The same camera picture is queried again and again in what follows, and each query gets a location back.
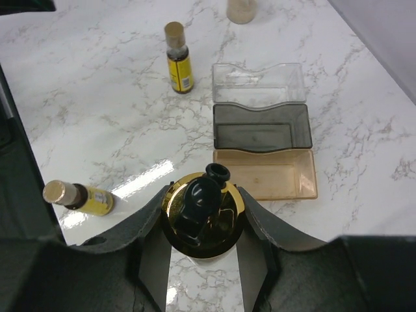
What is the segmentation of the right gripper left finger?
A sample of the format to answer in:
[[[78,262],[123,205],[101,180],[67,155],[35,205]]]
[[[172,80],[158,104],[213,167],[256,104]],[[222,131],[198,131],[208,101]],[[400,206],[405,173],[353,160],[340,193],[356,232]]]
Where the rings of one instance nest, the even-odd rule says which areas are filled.
[[[165,311],[172,247],[161,226],[164,186],[114,227],[72,245],[67,311]]]

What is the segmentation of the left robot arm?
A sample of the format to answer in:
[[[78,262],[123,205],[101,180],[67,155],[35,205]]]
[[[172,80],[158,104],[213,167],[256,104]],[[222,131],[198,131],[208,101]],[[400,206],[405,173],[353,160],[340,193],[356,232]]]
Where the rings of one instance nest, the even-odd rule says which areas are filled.
[[[42,197],[44,181],[1,72],[1,237],[45,238],[64,243],[52,206]]]

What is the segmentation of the tall bottle gold pourer brown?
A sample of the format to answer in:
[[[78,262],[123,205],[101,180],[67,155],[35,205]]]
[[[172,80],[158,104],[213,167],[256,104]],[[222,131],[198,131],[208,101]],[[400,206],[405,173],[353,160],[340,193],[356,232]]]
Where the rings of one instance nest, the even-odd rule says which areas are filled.
[[[223,165],[186,175],[170,185],[161,203],[169,243],[195,259],[213,259],[234,247],[243,230],[244,200]]]

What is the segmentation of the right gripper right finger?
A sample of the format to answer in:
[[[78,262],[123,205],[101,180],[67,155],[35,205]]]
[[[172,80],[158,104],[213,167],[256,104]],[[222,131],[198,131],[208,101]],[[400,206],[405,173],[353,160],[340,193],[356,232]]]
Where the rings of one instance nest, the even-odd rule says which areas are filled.
[[[244,188],[245,213],[242,234],[237,241],[237,259],[245,311],[259,311],[275,286],[280,265],[277,253],[306,252],[325,245],[265,209]]]

